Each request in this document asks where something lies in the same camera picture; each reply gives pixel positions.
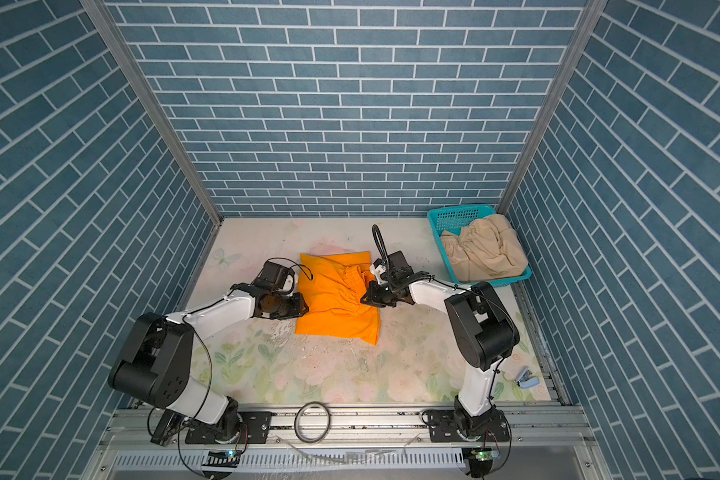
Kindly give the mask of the orange shorts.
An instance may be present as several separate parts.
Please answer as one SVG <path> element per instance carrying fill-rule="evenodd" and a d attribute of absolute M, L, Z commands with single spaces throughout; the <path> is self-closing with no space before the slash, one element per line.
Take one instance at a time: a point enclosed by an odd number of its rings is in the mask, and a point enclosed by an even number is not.
<path fill-rule="evenodd" d="M 368 252 L 303 254 L 300 260 L 311 270 L 313 278 L 298 282 L 298 292 L 304 297 L 309 312 L 297 320 L 295 333 L 377 344 L 380 311 L 361 302 L 375 279 L 370 271 L 371 255 Z"/>

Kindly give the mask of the beige shorts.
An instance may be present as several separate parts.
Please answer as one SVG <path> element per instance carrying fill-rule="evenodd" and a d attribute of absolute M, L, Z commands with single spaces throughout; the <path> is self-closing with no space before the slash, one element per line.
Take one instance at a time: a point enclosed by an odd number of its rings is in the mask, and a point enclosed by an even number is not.
<path fill-rule="evenodd" d="M 528 267 L 516 231 L 501 214 L 475 219 L 459 234 L 444 231 L 440 240 L 460 283 L 517 277 Z"/>

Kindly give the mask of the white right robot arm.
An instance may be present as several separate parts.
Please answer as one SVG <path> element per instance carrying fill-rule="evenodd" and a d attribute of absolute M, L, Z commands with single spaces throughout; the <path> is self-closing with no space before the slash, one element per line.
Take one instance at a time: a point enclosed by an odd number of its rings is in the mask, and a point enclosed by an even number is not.
<path fill-rule="evenodd" d="M 491 284 L 450 284 L 426 272 L 397 281 L 384 273 L 379 281 L 370 282 L 361 302 L 378 308 L 403 302 L 446 314 L 467 364 L 456 410 L 463 418 L 476 420 L 495 407 L 494 389 L 500 367 L 512 356 L 520 334 Z"/>

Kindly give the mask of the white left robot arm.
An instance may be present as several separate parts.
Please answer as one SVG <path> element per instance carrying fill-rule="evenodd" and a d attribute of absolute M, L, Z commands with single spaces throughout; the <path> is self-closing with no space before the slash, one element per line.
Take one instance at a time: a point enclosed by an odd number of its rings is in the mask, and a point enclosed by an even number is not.
<path fill-rule="evenodd" d="M 213 391 L 210 379 L 193 377 L 194 347 L 225 328 L 250 319 L 290 320 L 309 312 L 302 294 L 235 284 L 217 300 L 167 315 L 146 313 L 132 326 L 110 371 L 113 389 L 207 425 L 232 405 Z"/>

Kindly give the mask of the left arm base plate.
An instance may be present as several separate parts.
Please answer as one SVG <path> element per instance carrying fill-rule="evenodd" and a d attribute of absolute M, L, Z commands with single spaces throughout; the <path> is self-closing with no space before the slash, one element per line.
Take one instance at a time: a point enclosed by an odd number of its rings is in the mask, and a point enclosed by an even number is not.
<path fill-rule="evenodd" d="M 235 410 L 223 415 L 222 419 L 213 425 L 192 420 L 185 442 L 189 445 L 265 444 L 272 418 L 273 413 L 270 411 Z"/>

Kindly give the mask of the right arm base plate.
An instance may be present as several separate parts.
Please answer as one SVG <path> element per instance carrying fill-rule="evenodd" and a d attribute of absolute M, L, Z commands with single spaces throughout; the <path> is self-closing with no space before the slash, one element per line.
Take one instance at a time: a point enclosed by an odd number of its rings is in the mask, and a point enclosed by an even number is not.
<path fill-rule="evenodd" d="M 468 416 L 462 410 L 427 409 L 420 419 L 433 443 L 508 442 L 510 424 L 502 410 L 489 409 L 480 416 Z"/>

